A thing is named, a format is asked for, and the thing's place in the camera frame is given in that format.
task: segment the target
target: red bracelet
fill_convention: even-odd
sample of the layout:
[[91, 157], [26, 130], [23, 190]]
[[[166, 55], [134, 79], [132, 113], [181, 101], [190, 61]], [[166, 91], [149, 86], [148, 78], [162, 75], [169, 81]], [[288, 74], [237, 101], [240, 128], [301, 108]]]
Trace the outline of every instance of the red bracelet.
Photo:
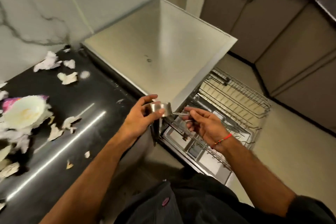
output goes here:
[[224, 140], [228, 139], [231, 136], [232, 136], [232, 134], [228, 134], [226, 137], [224, 137], [223, 139], [221, 139], [217, 143], [215, 143], [215, 145], [219, 144], [221, 141], [224, 141]]

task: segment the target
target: shirt button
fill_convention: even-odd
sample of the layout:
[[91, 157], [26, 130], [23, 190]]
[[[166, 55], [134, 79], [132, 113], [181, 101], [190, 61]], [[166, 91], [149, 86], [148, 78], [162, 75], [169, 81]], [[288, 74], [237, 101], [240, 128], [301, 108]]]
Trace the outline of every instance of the shirt button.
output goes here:
[[169, 202], [169, 197], [167, 197], [163, 202], [162, 202], [162, 206], [166, 206]]

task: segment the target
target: white marble backsplash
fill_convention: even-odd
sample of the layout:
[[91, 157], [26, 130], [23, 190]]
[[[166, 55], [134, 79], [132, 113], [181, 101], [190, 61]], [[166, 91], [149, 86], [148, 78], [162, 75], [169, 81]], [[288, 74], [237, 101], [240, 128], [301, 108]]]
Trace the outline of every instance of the white marble backsplash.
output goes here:
[[0, 81], [149, 0], [0, 0]]

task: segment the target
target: dish rack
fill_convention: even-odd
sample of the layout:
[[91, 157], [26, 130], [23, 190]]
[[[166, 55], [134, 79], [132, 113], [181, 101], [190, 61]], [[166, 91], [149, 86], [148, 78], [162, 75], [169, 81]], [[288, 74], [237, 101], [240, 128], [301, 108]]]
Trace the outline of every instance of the dish rack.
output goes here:
[[[242, 82], [232, 78], [219, 68], [214, 68], [204, 81], [187, 98], [184, 106], [205, 109], [217, 115], [226, 129], [250, 149], [255, 143], [265, 118], [271, 110], [270, 101]], [[217, 163], [227, 170], [230, 165], [224, 156], [211, 147], [195, 132], [186, 128], [180, 117], [166, 117], [163, 138], [197, 171], [216, 177], [210, 167], [202, 164], [205, 154], [210, 154]], [[178, 133], [182, 140], [173, 139]]]

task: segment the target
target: hand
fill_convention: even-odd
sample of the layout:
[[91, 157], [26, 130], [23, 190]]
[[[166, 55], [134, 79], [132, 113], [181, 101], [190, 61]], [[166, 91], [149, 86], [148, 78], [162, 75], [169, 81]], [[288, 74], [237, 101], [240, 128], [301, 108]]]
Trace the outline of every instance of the hand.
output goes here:
[[[187, 122], [187, 128], [198, 133], [210, 147], [218, 152], [223, 152], [223, 143], [215, 144], [229, 135], [221, 120], [213, 113], [199, 108], [188, 106], [184, 110], [189, 111], [193, 119]], [[190, 116], [183, 116], [182, 119], [191, 120]]]
[[127, 115], [124, 124], [120, 127], [118, 134], [122, 140], [127, 142], [128, 147], [132, 146], [154, 120], [159, 119], [164, 114], [165, 110], [160, 109], [145, 116], [145, 107], [143, 105], [157, 97], [156, 94], [153, 94], [140, 98]]

